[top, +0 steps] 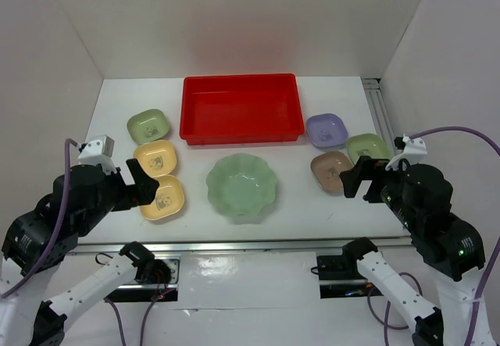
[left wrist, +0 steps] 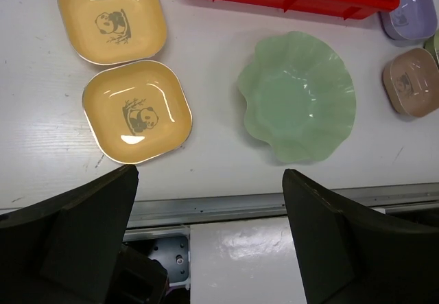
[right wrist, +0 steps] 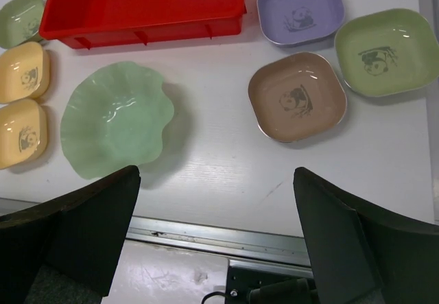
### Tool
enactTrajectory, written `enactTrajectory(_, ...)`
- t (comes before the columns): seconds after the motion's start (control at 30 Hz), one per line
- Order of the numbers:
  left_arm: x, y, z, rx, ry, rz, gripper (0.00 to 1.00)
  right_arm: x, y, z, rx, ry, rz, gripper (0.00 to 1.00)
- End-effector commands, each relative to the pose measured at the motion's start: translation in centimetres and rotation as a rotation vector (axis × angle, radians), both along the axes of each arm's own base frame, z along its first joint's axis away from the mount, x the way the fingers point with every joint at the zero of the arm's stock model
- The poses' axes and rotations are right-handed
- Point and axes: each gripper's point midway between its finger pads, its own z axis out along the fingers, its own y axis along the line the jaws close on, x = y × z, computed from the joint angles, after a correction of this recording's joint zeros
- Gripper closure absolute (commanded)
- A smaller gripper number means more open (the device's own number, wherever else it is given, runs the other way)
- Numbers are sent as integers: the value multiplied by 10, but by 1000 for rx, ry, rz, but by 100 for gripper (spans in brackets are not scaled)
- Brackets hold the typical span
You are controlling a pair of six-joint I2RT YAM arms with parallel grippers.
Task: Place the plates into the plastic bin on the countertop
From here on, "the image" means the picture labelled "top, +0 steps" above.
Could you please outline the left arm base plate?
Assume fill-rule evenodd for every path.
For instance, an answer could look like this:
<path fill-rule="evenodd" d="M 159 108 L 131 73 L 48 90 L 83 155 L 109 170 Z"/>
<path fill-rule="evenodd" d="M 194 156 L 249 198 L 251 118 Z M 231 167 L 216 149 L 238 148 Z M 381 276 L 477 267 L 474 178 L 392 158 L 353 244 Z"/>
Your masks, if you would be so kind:
<path fill-rule="evenodd" d="M 115 303 L 146 303 L 160 296 L 159 302 L 174 302 L 178 299 L 180 259 L 162 259 L 161 269 L 150 274 L 145 282 L 132 280 L 115 289 L 108 298 Z"/>

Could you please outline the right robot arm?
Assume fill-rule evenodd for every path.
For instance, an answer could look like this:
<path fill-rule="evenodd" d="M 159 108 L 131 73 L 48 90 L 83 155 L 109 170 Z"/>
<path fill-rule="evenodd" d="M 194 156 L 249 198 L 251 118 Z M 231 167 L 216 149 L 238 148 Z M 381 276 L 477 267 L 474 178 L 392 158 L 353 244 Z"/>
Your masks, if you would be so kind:
<path fill-rule="evenodd" d="M 415 291 L 360 237 L 342 248 L 341 268 L 363 276 L 399 311 L 415 345 L 494 345 L 483 291 L 492 271 L 478 231 L 452 213 L 452 185 L 442 172 L 403 159 L 394 169 L 383 159 L 361 157 L 340 173 L 346 198 L 368 180 L 369 203 L 384 203 L 407 229 L 411 244 L 429 267 L 439 305 Z"/>

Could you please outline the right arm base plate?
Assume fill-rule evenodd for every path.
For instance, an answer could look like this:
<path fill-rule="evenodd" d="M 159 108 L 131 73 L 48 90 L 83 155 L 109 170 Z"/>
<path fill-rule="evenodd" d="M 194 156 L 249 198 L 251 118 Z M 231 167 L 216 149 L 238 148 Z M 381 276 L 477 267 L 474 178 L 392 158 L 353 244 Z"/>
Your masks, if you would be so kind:
<path fill-rule="evenodd" d="M 380 291 L 355 271 L 343 255 L 318 255 L 310 272 L 319 279 L 321 299 L 361 298 L 371 290 L 372 295 L 381 296 Z"/>

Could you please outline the yellow square plate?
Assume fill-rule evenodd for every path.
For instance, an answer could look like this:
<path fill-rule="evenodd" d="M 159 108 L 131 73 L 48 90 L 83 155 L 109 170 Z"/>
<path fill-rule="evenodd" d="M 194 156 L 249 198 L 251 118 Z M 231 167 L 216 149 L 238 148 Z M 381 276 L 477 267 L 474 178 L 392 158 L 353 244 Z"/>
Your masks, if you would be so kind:
<path fill-rule="evenodd" d="M 175 148 L 166 140 L 153 141 L 137 147 L 134 158 L 152 178 L 169 175 L 177 167 Z"/>
<path fill-rule="evenodd" d="M 159 187 L 153 202 L 140 207 L 142 216 L 151 223 L 165 223 L 172 219 L 183 207 L 185 202 L 181 182 L 172 175 L 155 178 Z"/>

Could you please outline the green square plate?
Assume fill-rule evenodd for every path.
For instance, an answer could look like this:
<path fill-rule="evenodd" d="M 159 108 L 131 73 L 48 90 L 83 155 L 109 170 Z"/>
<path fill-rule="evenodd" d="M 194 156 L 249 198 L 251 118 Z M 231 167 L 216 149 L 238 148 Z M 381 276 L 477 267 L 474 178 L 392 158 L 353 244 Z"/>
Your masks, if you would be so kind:
<path fill-rule="evenodd" d="M 393 154 L 386 143 L 376 134 L 360 134 L 346 141 L 348 156 L 355 165 L 361 156 L 372 159 L 391 159 Z"/>
<path fill-rule="evenodd" d="M 127 121 L 127 130 L 136 144 L 146 144 L 165 137 L 170 130 L 170 122 L 163 111 L 148 109 Z"/>

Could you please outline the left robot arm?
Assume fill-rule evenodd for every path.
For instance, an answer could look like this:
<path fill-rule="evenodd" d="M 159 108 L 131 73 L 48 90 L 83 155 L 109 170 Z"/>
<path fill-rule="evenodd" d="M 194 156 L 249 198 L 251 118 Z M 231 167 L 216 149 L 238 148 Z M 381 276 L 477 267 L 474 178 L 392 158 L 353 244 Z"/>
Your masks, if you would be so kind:
<path fill-rule="evenodd" d="M 102 165 L 66 166 L 35 208 L 15 219 L 2 246 L 1 343 L 59 345 L 65 332 L 88 309 L 122 284 L 152 282 L 166 266 L 143 244 L 132 241 L 96 273 L 58 296 L 45 292 L 66 255 L 109 213 L 154 202 L 159 182 L 135 159 L 127 160 L 134 179 L 125 184 L 118 169 Z"/>

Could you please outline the brown square plate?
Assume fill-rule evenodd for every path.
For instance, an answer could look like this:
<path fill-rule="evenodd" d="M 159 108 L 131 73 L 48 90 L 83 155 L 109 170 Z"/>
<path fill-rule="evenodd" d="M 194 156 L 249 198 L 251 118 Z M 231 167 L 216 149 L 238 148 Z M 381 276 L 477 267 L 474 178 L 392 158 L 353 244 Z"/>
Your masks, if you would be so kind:
<path fill-rule="evenodd" d="M 319 186 L 332 195 L 343 195 L 344 186 L 340 174 L 353 168 L 352 161 L 342 152 L 326 152 L 315 157 L 310 169 Z"/>

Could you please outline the large green scalloped bowl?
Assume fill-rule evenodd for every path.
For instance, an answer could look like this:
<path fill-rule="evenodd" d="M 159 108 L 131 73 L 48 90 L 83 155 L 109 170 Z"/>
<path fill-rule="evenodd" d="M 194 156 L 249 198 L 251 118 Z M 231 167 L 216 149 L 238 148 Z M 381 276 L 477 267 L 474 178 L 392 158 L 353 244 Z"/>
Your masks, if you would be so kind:
<path fill-rule="evenodd" d="M 262 223 L 279 205 L 278 176 L 256 155 L 236 153 L 219 159 L 205 184 L 211 206 L 235 223 Z"/>

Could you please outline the purple square plate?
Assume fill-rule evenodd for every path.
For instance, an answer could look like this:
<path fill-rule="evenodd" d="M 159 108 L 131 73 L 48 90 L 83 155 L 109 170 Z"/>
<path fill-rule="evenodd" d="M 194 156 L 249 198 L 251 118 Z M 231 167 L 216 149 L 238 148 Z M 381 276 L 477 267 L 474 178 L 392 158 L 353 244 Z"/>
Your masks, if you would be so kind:
<path fill-rule="evenodd" d="M 343 120 L 333 113 L 309 117 L 305 128 L 309 140 L 317 148 L 340 146 L 348 140 L 348 131 Z"/>

